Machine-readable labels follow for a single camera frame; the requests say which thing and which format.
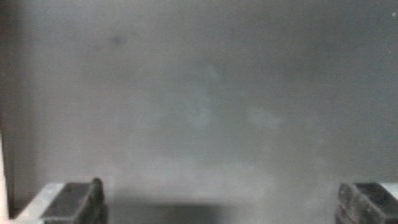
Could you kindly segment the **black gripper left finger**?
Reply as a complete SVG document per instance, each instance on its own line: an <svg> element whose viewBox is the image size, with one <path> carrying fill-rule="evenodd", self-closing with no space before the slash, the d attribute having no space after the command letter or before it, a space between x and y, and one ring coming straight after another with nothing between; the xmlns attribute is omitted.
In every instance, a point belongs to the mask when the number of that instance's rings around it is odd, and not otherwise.
<svg viewBox="0 0 398 224"><path fill-rule="evenodd" d="M108 224L103 182L48 183L14 224Z"/></svg>

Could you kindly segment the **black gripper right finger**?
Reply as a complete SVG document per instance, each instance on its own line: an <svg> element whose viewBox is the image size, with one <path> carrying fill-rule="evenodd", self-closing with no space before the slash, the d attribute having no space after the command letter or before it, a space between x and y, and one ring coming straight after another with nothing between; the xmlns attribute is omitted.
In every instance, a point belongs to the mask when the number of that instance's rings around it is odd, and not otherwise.
<svg viewBox="0 0 398 224"><path fill-rule="evenodd" d="M334 224L398 224L398 182L339 185Z"/></svg>

